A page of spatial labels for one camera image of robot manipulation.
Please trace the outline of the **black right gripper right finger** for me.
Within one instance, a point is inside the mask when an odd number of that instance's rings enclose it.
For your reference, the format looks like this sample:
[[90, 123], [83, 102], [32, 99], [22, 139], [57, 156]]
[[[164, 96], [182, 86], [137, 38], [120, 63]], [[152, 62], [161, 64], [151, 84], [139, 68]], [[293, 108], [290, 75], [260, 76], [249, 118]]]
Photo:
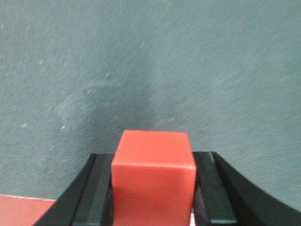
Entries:
[[301, 213], [263, 191], [216, 152], [194, 152], [197, 226], [299, 226]]

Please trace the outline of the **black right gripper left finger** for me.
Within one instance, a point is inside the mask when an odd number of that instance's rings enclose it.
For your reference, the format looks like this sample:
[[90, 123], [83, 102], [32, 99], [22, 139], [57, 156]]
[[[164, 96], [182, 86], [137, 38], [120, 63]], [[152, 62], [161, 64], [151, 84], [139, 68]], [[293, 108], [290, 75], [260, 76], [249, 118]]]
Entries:
[[35, 226], [111, 226], [113, 154], [91, 154], [85, 166]]

